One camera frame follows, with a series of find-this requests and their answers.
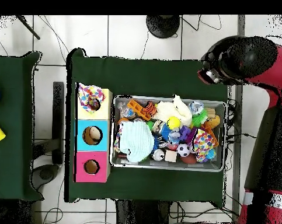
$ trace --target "blue box section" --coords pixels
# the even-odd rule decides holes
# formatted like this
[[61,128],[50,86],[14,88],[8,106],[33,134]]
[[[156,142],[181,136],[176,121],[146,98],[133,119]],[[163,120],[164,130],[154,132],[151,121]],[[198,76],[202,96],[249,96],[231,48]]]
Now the blue box section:
[[[110,138],[108,125],[109,120],[78,120],[78,151],[108,151]],[[102,140],[97,145],[88,145],[83,140],[83,131],[91,126],[98,127],[102,131]]]

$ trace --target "pink cube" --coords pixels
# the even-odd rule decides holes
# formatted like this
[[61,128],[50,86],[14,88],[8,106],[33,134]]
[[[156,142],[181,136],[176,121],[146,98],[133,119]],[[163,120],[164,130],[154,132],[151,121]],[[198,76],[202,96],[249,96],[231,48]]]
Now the pink cube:
[[75,182],[105,183],[110,174],[107,151],[78,151],[75,165]]

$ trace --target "yellow ball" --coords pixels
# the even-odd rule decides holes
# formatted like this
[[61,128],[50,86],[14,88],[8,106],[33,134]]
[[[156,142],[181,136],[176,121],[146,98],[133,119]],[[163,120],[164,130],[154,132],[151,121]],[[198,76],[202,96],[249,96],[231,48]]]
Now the yellow ball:
[[176,117],[169,117],[168,121],[166,122],[166,125],[169,127],[170,130],[174,128],[180,127],[180,120]]

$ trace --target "soccer ball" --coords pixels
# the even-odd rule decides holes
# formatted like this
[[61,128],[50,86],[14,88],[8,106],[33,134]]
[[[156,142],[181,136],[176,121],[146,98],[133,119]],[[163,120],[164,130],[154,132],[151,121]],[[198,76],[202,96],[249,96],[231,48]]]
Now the soccer ball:
[[190,154],[190,147],[187,144],[179,144],[177,147],[177,153],[181,156],[181,157],[186,157]]

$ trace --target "pink box section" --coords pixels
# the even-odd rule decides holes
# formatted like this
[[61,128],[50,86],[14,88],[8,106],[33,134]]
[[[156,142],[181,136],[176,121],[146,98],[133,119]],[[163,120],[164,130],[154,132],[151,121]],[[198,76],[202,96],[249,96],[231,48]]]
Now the pink box section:
[[[83,168],[88,160],[95,160],[99,164],[96,174],[89,174]],[[100,182],[107,180],[108,154],[106,151],[80,151],[76,153],[76,182]]]

